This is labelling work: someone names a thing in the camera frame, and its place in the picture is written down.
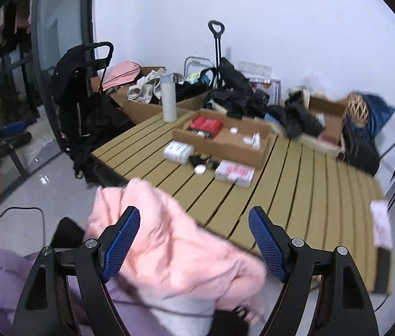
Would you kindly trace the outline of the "lilac sleeve forearm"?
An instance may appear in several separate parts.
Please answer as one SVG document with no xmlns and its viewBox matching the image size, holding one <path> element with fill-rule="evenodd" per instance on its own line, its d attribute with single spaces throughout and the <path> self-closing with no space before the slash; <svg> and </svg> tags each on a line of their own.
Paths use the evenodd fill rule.
<svg viewBox="0 0 395 336">
<path fill-rule="evenodd" d="M 102 248 L 47 246 L 33 262 L 0 249 L 0 335 L 168 335 L 117 285 L 106 289 Z"/>
</svg>

